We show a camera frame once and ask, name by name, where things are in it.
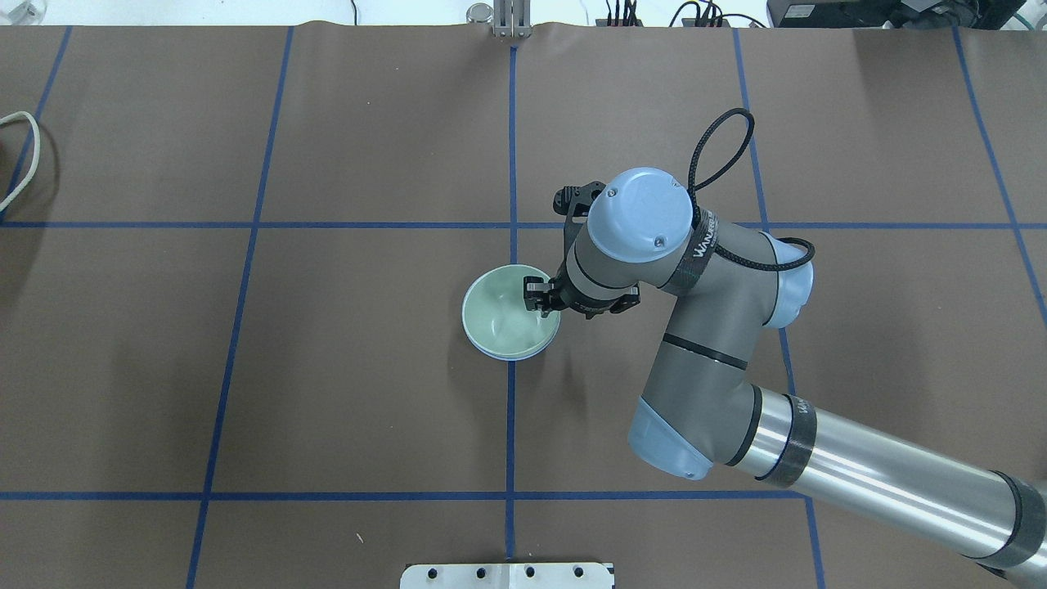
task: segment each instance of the light blue joint cap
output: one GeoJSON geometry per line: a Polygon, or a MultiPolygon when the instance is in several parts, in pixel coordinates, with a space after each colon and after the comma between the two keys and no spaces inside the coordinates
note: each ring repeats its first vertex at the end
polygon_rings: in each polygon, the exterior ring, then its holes
{"type": "Polygon", "coordinates": [[[691,198],[671,174],[633,167],[615,177],[589,209],[586,226],[606,255],[629,264],[668,255],[690,235],[691,198]]]}
{"type": "Polygon", "coordinates": [[[712,460],[685,440],[643,398],[632,416],[629,446],[651,467],[692,481],[706,478],[713,468],[712,460]]]}
{"type": "MultiPolygon", "coordinates": [[[[778,241],[771,233],[760,231],[771,241],[775,248],[775,258],[779,264],[799,259],[803,250],[788,243],[778,241]]],[[[807,262],[799,268],[778,272],[778,300],[775,301],[775,312],[763,327],[779,330],[796,321],[800,317],[800,309],[807,304],[810,290],[815,287],[815,264],[807,262]]]]}

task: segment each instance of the silver metal tube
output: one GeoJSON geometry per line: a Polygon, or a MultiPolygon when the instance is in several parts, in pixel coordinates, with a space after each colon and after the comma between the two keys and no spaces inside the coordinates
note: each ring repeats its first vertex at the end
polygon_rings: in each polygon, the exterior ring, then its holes
{"type": "Polygon", "coordinates": [[[753,436],[753,443],[741,462],[735,466],[743,473],[762,477],[778,463],[778,457],[785,450],[793,410],[788,400],[778,393],[763,391],[760,421],[753,436]]]}
{"type": "MultiPolygon", "coordinates": [[[[1040,489],[1040,495],[1047,499],[1047,492],[1040,489]]],[[[1007,581],[1023,589],[1047,587],[1047,538],[1040,544],[1040,550],[1029,560],[1015,568],[1007,569],[1007,581]]]]}
{"type": "MultiPolygon", "coordinates": [[[[792,427],[782,415],[787,408],[779,400],[784,398],[771,391],[763,395],[759,429],[738,465],[756,476],[762,476],[758,471],[766,466],[766,454],[781,447],[792,427]]],[[[1015,499],[999,475],[827,411],[819,410],[817,416],[814,450],[793,491],[966,557],[984,558],[1006,544],[1015,524],[1015,499]]]]}

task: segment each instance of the bowl rim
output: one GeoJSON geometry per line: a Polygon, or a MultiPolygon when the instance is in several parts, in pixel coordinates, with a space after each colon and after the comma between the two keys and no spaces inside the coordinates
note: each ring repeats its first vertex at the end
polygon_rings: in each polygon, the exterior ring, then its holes
{"type": "Polygon", "coordinates": [[[549,346],[550,343],[553,342],[553,340],[556,338],[556,335],[560,331],[560,312],[553,312],[553,314],[556,314],[556,319],[554,320],[555,321],[555,325],[553,326],[552,334],[549,335],[549,337],[545,339],[544,342],[541,342],[540,344],[536,344],[534,346],[531,346],[530,348],[528,348],[528,349],[526,349],[526,350],[524,350],[521,353],[518,353],[518,354],[515,354],[515,355],[506,355],[506,356],[496,355],[493,352],[491,352],[490,349],[485,348],[478,342],[476,342],[475,338],[473,338],[473,335],[469,333],[469,326],[468,326],[468,324],[466,324],[466,321],[465,321],[465,307],[466,307],[466,303],[469,302],[469,297],[471,296],[473,289],[476,287],[477,284],[480,284],[488,275],[490,275],[490,274],[492,274],[492,273],[494,273],[494,272],[496,272],[498,270],[502,270],[504,268],[511,268],[511,267],[527,268],[528,270],[534,271],[536,274],[541,275],[544,279],[549,279],[549,277],[550,277],[549,274],[545,273],[541,268],[536,268],[536,267],[534,267],[534,266],[532,266],[530,264],[505,264],[505,265],[498,266],[496,268],[491,268],[491,269],[487,270],[486,272],[484,272],[483,274],[481,274],[480,277],[477,277],[476,279],[472,280],[472,284],[470,284],[469,288],[465,291],[465,297],[462,298],[462,330],[465,332],[465,336],[469,340],[469,343],[471,343],[474,348],[476,348],[477,350],[480,350],[481,353],[483,353],[484,356],[486,356],[488,358],[492,358],[494,360],[500,360],[500,361],[507,361],[507,362],[514,362],[514,361],[527,360],[529,358],[537,356],[539,353],[541,353],[542,350],[544,350],[549,346]]]}

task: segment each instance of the white cable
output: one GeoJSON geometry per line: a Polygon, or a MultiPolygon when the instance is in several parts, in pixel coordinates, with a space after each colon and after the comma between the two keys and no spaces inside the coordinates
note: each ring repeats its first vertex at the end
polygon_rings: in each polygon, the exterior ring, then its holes
{"type": "Polygon", "coordinates": [[[0,127],[19,118],[28,120],[29,127],[32,127],[32,162],[29,163],[29,171],[25,173],[25,177],[22,178],[22,181],[19,182],[18,185],[15,186],[15,189],[12,190],[12,192],[8,194],[3,200],[0,200],[0,211],[3,211],[3,209],[6,208],[13,200],[15,200],[15,197],[22,191],[22,188],[24,188],[29,181],[32,180],[32,177],[37,175],[37,164],[40,163],[40,127],[37,124],[37,119],[34,118],[31,114],[25,112],[24,110],[8,114],[7,116],[0,118],[0,127]]]}

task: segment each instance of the black band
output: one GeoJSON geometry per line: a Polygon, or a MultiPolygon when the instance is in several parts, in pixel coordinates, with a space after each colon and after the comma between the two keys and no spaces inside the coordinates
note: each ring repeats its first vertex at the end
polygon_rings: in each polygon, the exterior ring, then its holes
{"type": "Polygon", "coordinates": [[[792,395],[783,397],[793,408],[793,425],[789,426],[785,449],[771,472],[756,477],[756,480],[788,489],[800,478],[807,462],[810,462],[815,438],[818,436],[818,416],[815,414],[815,406],[809,403],[792,395]]]}
{"type": "Polygon", "coordinates": [[[753,416],[749,418],[749,431],[745,432],[745,439],[741,440],[741,447],[735,453],[734,458],[728,461],[728,467],[734,467],[745,457],[749,447],[753,446],[753,438],[756,437],[756,429],[760,426],[760,415],[763,414],[763,393],[756,385],[753,387],[753,416]]]}
{"type": "Polygon", "coordinates": [[[1015,529],[1002,548],[984,559],[976,559],[976,562],[987,568],[1005,570],[1017,567],[1040,551],[1047,535],[1047,508],[1043,496],[1032,485],[993,472],[1007,483],[1015,496],[1015,529]]]}
{"type": "Polygon", "coordinates": [[[698,226],[691,231],[691,240],[687,244],[684,256],[676,264],[676,269],[669,276],[665,284],[660,286],[674,297],[684,297],[685,294],[694,288],[701,272],[706,271],[709,258],[713,256],[713,249],[716,247],[719,234],[719,221],[712,210],[700,211],[698,226]]]}
{"type": "Polygon", "coordinates": [[[745,370],[747,368],[749,368],[749,363],[741,359],[725,355],[723,353],[718,353],[712,348],[707,348],[701,344],[695,344],[694,342],[689,342],[687,340],[684,340],[683,338],[677,338],[672,334],[669,334],[668,332],[665,334],[665,336],[662,337],[662,341],[665,342],[666,344],[672,344],[677,348],[683,348],[689,353],[694,353],[696,355],[704,356],[709,360],[714,360],[716,362],[726,364],[728,366],[733,366],[738,370],[745,370]]]}
{"type": "Polygon", "coordinates": [[[575,265],[578,266],[579,270],[581,270],[582,275],[585,276],[585,279],[592,281],[593,284],[599,286],[600,288],[605,288],[607,290],[621,290],[623,288],[628,288],[628,286],[607,286],[606,284],[602,284],[601,281],[599,281],[595,277],[591,276],[588,274],[588,272],[585,271],[585,268],[582,267],[582,263],[580,260],[578,260],[578,248],[577,247],[575,247],[575,265]]]}

